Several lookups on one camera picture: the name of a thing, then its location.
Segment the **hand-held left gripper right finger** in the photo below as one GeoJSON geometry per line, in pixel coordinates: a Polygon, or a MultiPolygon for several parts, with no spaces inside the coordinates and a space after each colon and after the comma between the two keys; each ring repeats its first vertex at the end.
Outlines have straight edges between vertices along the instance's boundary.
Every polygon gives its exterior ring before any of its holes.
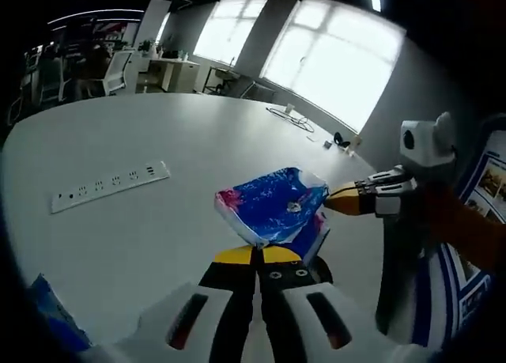
{"type": "Polygon", "coordinates": [[[395,344],[293,251],[257,252],[262,317],[277,362],[392,362],[395,344]]]}

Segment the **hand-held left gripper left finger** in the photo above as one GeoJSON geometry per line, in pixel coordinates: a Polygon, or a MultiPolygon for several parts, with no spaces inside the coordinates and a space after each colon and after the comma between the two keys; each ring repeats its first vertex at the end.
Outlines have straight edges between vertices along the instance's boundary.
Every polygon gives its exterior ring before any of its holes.
{"type": "Polygon", "coordinates": [[[225,358],[239,359],[255,291],[254,247],[218,253],[197,284],[187,283],[147,308],[137,330],[115,344],[121,362],[211,362],[230,327],[225,358]]]}

